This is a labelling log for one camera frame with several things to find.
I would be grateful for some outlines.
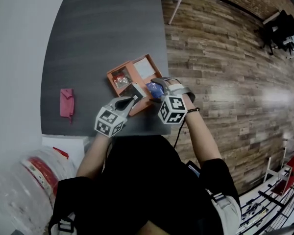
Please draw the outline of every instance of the hand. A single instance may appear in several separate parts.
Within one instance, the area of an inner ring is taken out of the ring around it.
[[[180,84],[176,79],[174,79],[174,80],[170,79],[170,80],[167,80],[166,82],[170,85]],[[187,94],[183,94],[183,100],[184,100],[184,103],[185,103],[187,110],[195,108],[194,104],[192,103],[190,97]]]

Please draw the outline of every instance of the open box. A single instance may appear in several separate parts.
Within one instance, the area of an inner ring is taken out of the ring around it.
[[[115,83],[116,77],[122,76],[120,83]],[[151,105],[150,99],[152,96],[146,86],[147,83],[150,83],[153,78],[162,77],[160,71],[153,62],[149,54],[142,56],[134,61],[128,61],[107,73],[107,77],[117,93],[118,96],[131,84],[137,83],[140,88],[147,95],[141,99],[135,107],[130,111],[129,115],[133,116],[149,105]]]

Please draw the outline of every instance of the black shirt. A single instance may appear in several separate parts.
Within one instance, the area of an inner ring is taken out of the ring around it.
[[[169,234],[222,234],[212,193],[238,193],[221,159],[206,161],[199,178],[162,136],[116,138],[95,180],[59,182],[51,227],[75,212],[78,234],[135,234],[148,220]]]

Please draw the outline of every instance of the white wall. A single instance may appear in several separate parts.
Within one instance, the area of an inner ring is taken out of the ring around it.
[[[61,2],[0,0],[0,162],[41,145],[41,76]],[[0,222],[0,235],[11,229]]]

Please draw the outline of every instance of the bracelet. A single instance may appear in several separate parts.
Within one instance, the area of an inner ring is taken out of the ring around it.
[[[190,112],[199,112],[200,109],[199,108],[194,108],[194,109],[190,109],[187,111],[187,113],[190,113]]]

